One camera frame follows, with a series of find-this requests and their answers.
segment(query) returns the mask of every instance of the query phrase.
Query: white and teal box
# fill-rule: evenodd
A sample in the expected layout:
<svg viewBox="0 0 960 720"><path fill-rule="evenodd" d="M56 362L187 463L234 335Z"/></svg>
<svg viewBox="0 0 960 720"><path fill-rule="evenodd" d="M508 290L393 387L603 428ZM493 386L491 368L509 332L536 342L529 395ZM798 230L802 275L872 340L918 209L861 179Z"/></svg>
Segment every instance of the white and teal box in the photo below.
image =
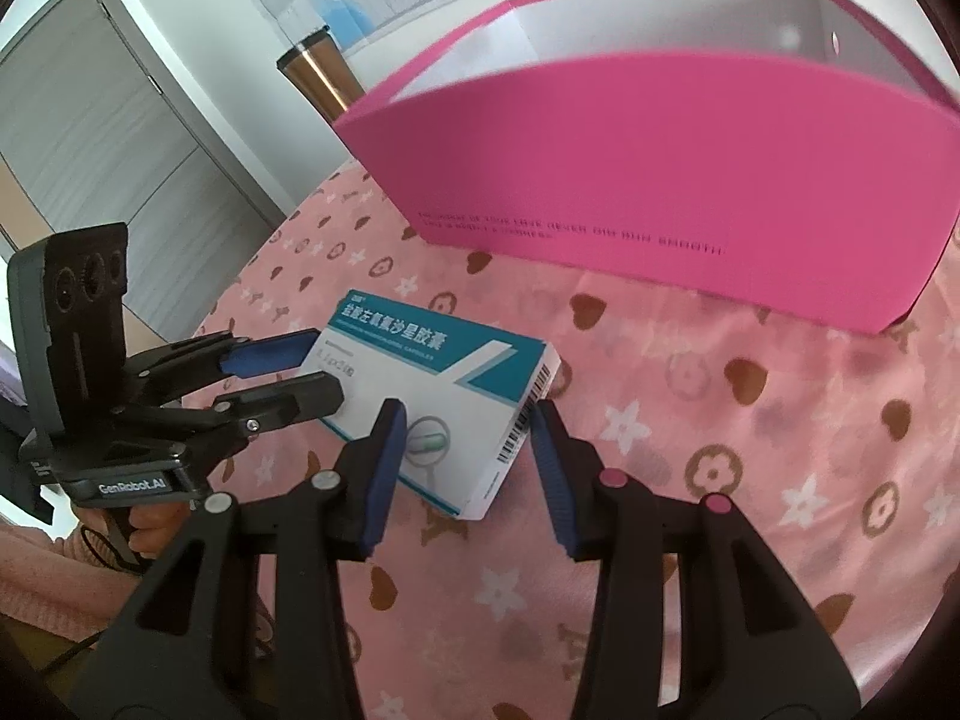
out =
<svg viewBox="0 0 960 720"><path fill-rule="evenodd" d="M386 398L407 409L400 480L458 519L490 507L560 367L553 346L496 327L352 290L301 373L337 376L344 405L323 422L368 435Z"/></svg>

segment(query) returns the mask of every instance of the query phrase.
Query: door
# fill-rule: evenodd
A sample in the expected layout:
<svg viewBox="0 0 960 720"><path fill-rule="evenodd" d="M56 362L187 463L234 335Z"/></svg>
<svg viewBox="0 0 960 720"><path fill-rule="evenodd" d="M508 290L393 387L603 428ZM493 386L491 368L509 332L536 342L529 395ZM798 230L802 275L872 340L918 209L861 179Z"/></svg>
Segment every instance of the door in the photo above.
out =
<svg viewBox="0 0 960 720"><path fill-rule="evenodd" d="M0 154L54 230L130 225L126 303L167 341L192 334L272 231L99 0L59 0L0 62Z"/></svg>

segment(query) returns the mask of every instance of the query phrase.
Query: pink tablecloth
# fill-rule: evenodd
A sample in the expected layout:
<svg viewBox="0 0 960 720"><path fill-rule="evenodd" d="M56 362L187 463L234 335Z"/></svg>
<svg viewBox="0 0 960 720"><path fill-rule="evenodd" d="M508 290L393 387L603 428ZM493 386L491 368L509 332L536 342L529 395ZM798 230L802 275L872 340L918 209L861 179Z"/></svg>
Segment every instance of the pink tablecloth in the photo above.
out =
<svg viewBox="0 0 960 720"><path fill-rule="evenodd" d="M865 694L957 567L960 231L910 319L856 338L685 290L431 247L354 164L277 230L202 329L320 327L350 288L553 341L571 432L656 493L730 494ZM289 428L227 461L215 484L241 499L283 493L339 447L319 424ZM568 716L596 570L555 543L528 449L479 523L400 488L373 560L343 570L368 715ZM676 683L671 659L664 694Z"/></svg>

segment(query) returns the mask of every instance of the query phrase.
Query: open pink box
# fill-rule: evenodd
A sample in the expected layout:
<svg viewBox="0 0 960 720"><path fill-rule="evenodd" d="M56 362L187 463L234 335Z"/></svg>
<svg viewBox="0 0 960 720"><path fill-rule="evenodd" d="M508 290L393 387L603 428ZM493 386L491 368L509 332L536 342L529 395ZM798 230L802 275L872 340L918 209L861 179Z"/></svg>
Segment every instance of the open pink box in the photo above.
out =
<svg viewBox="0 0 960 720"><path fill-rule="evenodd" d="M848 0L510 0L336 122L424 239L880 332L960 213L960 115Z"/></svg>

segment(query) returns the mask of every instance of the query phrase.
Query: finger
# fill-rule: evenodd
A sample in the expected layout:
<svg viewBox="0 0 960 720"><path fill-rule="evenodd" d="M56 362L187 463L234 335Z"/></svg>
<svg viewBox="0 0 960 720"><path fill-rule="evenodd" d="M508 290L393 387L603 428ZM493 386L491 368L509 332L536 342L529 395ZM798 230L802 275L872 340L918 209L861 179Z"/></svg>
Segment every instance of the finger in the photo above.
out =
<svg viewBox="0 0 960 720"><path fill-rule="evenodd" d="M130 537L130 548L133 552L156 554L162 552L176 536L179 527L176 525L164 528L153 528L149 531L134 531Z"/></svg>
<svg viewBox="0 0 960 720"><path fill-rule="evenodd" d="M83 525L101 536L107 536L107 520L104 519L104 513L100 509L84 509L73 503L70 504L70 508Z"/></svg>
<svg viewBox="0 0 960 720"><path fill-rule="evenodd" d="M140 504L130 509L130 524L133 528L149 530L166 525L179 525L190 514L185 502Z"/></svg>

